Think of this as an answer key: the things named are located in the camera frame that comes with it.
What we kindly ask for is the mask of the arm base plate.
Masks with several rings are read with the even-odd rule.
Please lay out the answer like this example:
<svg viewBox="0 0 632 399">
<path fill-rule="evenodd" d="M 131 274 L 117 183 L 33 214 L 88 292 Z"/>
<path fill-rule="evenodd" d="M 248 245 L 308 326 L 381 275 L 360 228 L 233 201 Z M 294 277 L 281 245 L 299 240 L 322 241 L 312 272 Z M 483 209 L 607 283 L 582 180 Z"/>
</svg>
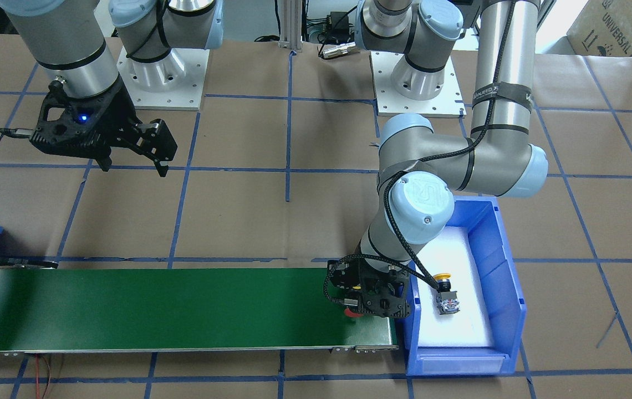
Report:
<svg viewBox="0 0 632 399">
<path fill-rule="evenodd" d="M 163 60 L 139 63 L 123 48 L 118 71 L 137 109 L 199 111 L 209 55 L 205 49 L 172 49 Z"/>
<path fill-rule="evenodd" d="M 380 116 L 405 112 L 439 118 L 466 115 L 451 59 L 442 70 L 425 73 L 415 70 L 402 54 L 371 52 L 371 66 Z"/>
</svg>

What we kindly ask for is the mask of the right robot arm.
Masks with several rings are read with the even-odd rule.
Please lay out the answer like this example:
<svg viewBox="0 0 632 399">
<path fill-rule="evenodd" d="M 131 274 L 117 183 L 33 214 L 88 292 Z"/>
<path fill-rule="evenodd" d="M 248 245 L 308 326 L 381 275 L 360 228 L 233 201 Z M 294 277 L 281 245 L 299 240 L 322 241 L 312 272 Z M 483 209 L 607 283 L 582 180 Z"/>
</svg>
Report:
<svg viewBox="0 0 632 399">
<path fill-rule="evenodd" d="M 82 157 L 111 168 L 111 149 L 126 147 L 165 177 L 177 143 L 166 121 L 142 122 L 95 18 L 94 1 L 0 1 L 51 80 L 34 128 L 1 128 L 52 156 Z M 179 49 L 222 45 L 222 1 L 111 1 L 111 22 L 128 59 L 128 79 L 149 93 L 182 86 Z"/>
</svg>

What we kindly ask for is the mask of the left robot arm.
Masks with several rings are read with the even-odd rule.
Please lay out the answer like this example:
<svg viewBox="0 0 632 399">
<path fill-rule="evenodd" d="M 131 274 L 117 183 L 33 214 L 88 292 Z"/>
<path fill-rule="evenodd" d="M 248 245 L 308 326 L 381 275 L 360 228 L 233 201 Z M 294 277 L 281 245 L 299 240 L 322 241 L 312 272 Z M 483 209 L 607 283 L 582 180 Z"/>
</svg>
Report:
<svg viewBox="0 0 632 399">
<path fill-rule="evenodd" d="M 450 277 L 433 275 L 418 252 L 443 231 L 455 211 L 453 192 L 531 197 L 548 174 L 545 151 L 529 141 L 533 58 L 539 1 L 475 1 L 481 20 L 477 75 L 466 137 L 438 134 L 416 113 L 392 116 L 378 147 L 379 207 L 355 253 L 327 264 L 323 295 L 352 315 L 402 319 L 415 276 L 435 291 L 438 311 L 460 302 Z M 398 93 L 435 98 L 455 42 L 468 27 L 450 1 L 361 1 L 359 48 L 399 53 Z"/>
</svg>

